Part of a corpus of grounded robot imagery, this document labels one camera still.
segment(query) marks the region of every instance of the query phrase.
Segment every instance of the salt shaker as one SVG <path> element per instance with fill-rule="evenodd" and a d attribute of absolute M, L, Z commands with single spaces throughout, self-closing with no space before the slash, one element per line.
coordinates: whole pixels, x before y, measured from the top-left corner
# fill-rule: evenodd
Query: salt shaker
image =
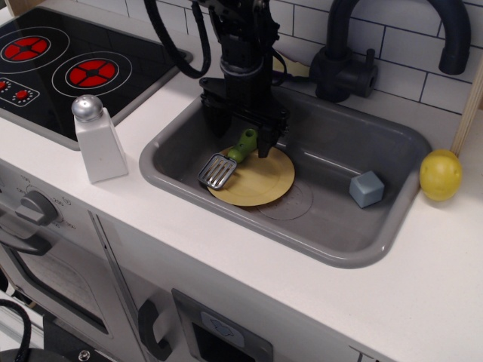
<path fill-rule="evenodd" d="M 80 96 L 72 104 L 72 113 L 89 181 L 95 183 L 128 174 L 114 124 L 100 99 L 92 95 Z"/>

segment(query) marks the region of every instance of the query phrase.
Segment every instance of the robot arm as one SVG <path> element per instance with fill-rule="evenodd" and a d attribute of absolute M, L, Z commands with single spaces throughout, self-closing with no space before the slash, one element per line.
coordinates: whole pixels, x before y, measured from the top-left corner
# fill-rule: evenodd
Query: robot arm
<path fill-rule="evenodd" d="M 153 2 L 155 0 L 145 0 L 153 26 L 166 48 L 175 48 L 171 39 L 172 47 L 165 39 L 163 29 L 159 31 L 158 23 L 162 25 L 162 21 Z M 206 122 L 218 136 L 228 130 L 232 118 L 252 123 L 259 130 L 259 156 L 266 157 L 270 148 L 286 132 L 289 115 L 288 110 L 273 98 L 271 91 L 275 53 L 272 46 L 278 40 L 279 25 L 270 14 L 269 0 L 192 0 L 193 14 L 202 39 L 203 69 L 195 71 L 184 60 L 184 64 L 179 66 L 176 59 L 180 57 L 178 52 L 174 51 L 177 55 L 170 54 L 180 70 L 192 78 L 200 78 L 208 70 L 209 45 L 200 6 L 208 9 L 221 44 L 220 68 L 224 75 L 222 79 L 202 78 L 200 81 Z"/>

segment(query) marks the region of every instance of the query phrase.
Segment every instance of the yellow plate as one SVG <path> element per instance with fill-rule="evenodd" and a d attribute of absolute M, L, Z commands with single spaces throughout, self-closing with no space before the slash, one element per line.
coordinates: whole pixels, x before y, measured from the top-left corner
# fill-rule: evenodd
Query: yellow plate
<path fill-rule="evenodd" d="M 226 155 L 229 149 L 221 153 Z M 222 201 L 236 206 L 268 204 L 287 192 L 294 183 L 295 169 L 290 158 L 276 148 L 266 158 L 258 157 L 258 150 L 249 154 L 221 190 L 208 188 Z"/>

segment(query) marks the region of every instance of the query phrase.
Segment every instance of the drain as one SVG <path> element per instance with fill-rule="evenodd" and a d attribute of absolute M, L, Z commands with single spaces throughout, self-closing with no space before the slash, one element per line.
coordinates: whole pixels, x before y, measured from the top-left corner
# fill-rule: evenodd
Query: drain
<path fill-rule="evenodd" d="M 265 216 L 275 220 L 292 220 L 309 211 L 313 193 L 307 184 L 295 181 L 291 189 L 278 200 L 260 205 L 257 209 Z"/>

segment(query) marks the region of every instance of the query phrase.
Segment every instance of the oven handle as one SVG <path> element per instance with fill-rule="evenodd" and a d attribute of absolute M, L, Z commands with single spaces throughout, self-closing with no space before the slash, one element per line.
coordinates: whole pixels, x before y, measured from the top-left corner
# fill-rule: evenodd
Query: oven handle
<path fill-rule="evenodd" d="M 44 238 L 38 235 L 33 235 L 27 239 L 20 239 L 12 234 L 9 234 L 0 227 L 0 244 L 9 247 L 12 250 L 20 253 L 42 256 L 45 255 L 52 245 Z"/>
<path fill-rule="evenodd" d="M 149 299 L 144 302 L 138 311 L 137 326 L 141 342 L 148 348 L 148 351 L 159 360 L 167 360 L 171 352 L 171 346 L 166 339 L 157 342 L 154 336 L 154 322 L 158 319 L 158 309 Z"/>

